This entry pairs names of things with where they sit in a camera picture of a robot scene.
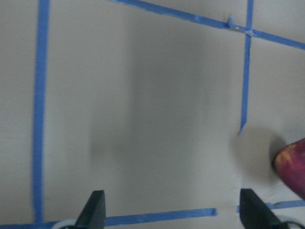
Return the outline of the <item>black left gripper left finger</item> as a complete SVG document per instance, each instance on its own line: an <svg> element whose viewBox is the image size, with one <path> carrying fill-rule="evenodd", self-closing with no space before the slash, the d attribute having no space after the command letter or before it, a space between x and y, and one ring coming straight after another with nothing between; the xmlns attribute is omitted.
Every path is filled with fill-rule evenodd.
<svg viewBox="0 0 305 229"><path fill-rule="evenodd" d="M103 229L106 223L105 193L93 191L74 224L76 229Z"/></svg>

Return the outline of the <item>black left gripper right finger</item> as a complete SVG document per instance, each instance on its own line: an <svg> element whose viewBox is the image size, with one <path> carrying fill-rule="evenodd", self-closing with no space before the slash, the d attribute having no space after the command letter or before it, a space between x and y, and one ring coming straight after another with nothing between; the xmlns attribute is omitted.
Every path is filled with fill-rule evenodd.
<svg viewBox="0 0 305 229"><path fill-rule="evenodd" d="M240 190L239 217L245 229L280 229L281 221L249 188Z"/></svg>

